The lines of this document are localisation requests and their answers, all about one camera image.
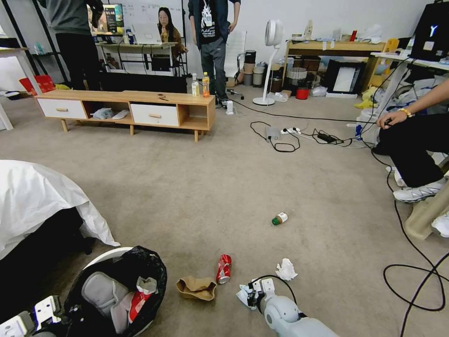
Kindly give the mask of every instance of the wooden tv stand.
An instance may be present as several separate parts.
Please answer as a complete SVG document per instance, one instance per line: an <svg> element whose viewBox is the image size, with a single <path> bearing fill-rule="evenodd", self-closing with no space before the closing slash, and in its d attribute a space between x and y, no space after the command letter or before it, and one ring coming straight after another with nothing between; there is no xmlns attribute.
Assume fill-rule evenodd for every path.
<svg viewBox="0 0 449 337"><path fill-rule="evenodd" d="M134 134L134 125L147 125L193 130L195 142L198 134L205 134L215 121L215 97L193 97L189 94L156 93L145 91L82 91L54 90L35 97L46 118L61 120L68 131L66 120L125 124ZM123 119L95 119L91 114L100 108L114 111L128 109Z"/></svg>

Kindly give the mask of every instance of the white fan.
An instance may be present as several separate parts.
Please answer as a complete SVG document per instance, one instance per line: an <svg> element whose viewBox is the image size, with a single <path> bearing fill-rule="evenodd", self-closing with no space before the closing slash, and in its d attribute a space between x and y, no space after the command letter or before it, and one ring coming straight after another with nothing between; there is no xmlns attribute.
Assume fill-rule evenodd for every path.
<svg viewBox="0 0 449 337"><path fill-rule="evenodd" d="M275 103L274 99L267 97L268 80L270 78L271 63L276 53L281 48L282 37L284 35L284 26L280 20L270 20L267 22L267 28L265 29L265 45L274 46L275 50L271 54L270 61L268 63L268 71L265 79L265 87L263 90L263 97L253 99L254 104L258 105L272 105Z"/></svg>

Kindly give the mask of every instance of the whiteboard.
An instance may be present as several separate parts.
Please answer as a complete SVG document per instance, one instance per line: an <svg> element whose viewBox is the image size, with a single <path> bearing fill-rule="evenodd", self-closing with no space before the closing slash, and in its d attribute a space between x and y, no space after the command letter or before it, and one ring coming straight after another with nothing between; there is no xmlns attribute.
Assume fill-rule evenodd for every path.
<svg viewBox="0 0 449 337"><path fill-rule="evenodd" d="M172 15L173 25L181 36L184 36L181 0L116 0L116 3L122 4L125 27L130 27L135 23L158 23L159 8L167 7Z"/></svg>

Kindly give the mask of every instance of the bracelet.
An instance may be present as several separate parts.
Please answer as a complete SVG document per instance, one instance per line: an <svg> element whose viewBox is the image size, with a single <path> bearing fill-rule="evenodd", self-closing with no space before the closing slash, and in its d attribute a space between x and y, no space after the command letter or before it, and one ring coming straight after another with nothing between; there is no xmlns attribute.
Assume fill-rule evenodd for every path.
<svg viewBox="0 0 449 337"><path fill-rule="evenodd" d="M407 118L413 117L412 113L411 113L409 110L407 110L407 109L401 108L401 109L399 109L398 111L403 111L403 112L405 112L405 114L407 115Z"/></svg>

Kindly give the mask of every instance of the brown paper bag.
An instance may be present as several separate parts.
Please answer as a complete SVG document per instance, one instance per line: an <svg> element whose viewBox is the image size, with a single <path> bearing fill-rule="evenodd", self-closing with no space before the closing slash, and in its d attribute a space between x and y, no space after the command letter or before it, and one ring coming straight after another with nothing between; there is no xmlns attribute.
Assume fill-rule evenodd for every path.
<svg viewBox="0 0 449 337"><path fill-rule="evenodd" d="M187 299L211 301L215 298L217 283L211 278L194 278L186 276L176 282L181 296Z"/></svg>

